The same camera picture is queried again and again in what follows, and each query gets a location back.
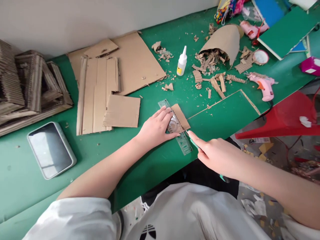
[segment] pink box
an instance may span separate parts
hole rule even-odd
[[[301,71],[315,76],[320,76],[320,59],[309,57],[300,64]]]

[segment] pink glue gun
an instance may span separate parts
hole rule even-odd
[[[273,99],[273,90],[272,85],[277,84],[278,82],[275,82],[273,78],[269,78],[265,75],[260,75],[257,73],[246,73],[250,81],[253,81],[259,85],[258,89],[262,90],[262,101],[269,102]]]
[[[255,39],[258,36],[259,32],[259,27],[257,26],[252,26],[249,22],[247,21],[242,21],[240,23],[240,27],[243,29],[245,34],[252,40]],[[267,24],[264,24],[260,28],[260,33],[263,33],[269,29],[269,26]]]

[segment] green tabletop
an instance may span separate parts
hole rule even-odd
[[[246,84],[226,83],[225,95],[227,98],[223,101],[220,101],[219,95],[214,90],[212,90],[211,99],[207,98],[206,87],[212,88],[209,82],[203,82],[200,90],[194,87],[191,66],[192,64],[199,65],[194,54],[205,43],[204,37],[207,36],[209,23],[215,22],[213,18],[215,11],[216,8],[209,9],[142,30],[141,37],[149,48],[156,41],[161,41],[161,45],[173,54],[174,58],[170,59],[170,63],[161,61],[160,65],[167,73],[172,71],[169,73],[171,76],[163,82],[168,84],[173,82],[174,91],[165,92],[161,89],[164,85],[156,82],[130,94],[132,97],[140,95],[143,97],[138,128],[114,128],[110,132],[76,136],[77,83],[68,57],[63,55],[53,59],[60,67],[75,106],[0,138],[0,222],[2,222],[0,232],[4,233],[2,235],[5,236],[5,239],[21,239],[62,189],[135,136],[144,121],[159,109],[158,102],[163,99],[167,99],[171,105],[178,103],[186,118],[190,118],[191,129],[204,140],[218,137],[227,138],[259,116],[244,94],[250,98],[261,113],[269,108],[269,104],[261,100],[262,93],[257,90],[258,86],[253,82]],[[239,23],[239,19],[242,19],[242,16],[233,18],[228,23]],[[310,34],[312,54],[318,57],[320,49],[316,39],[320,37],[319,32]],[[199,37],[197,42],[193,40],[195,34]],[[185,74],[182,77],[177,76],[172,81],[171,78],[175,75],[177,61],[184,45],[187,45],[188,55]],[[252,49],[246,36],[240,40],[240,49],[245,45]],[[234,65],[239,63],[239,56]],[[298,67],[299,63],[306,59],[305,53],[290,54],[283,61],[278,61],[271,53],[269,53],[269,57],[268,64],[254,65],[250,71],[266,74],[279,82],[278,85],[273,85],[275,103],[280,102],[314,78],[312,75],[303,74]],[[227,71],[223,65],[220,67],[221,70],[216,73]],[[239,75],[235,69],[228,71],[228,74],[245,78],[244,75]],[[215,105],[204,110],[207,104]],[[61,125],[78,162],[60,176],[45,180],[26,136],[30,131],[49,121],[55,121]],[[184,156],[175,139],[153,149],[121,179],[110,197],[113,210],[120,209],[196,157],[196,150]],[[13,234],[13,229],[20,230]]]

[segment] glue bottle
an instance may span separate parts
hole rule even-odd
[[[182,76],[187,65],[187,46],[184,46],[183,53],[180,55],[178,61],[177,75]]]

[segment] red plastic stool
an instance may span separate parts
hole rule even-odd
[[[312,122],[311,128],[303,126],[299,117],[304,116]],[[275,137],[275,136],[319,136],[320,125],[316,124],[316,110],[312,101],[297,91],[275,105],[266,114],[266,124],[251,131],[236,134],[236,139]]]

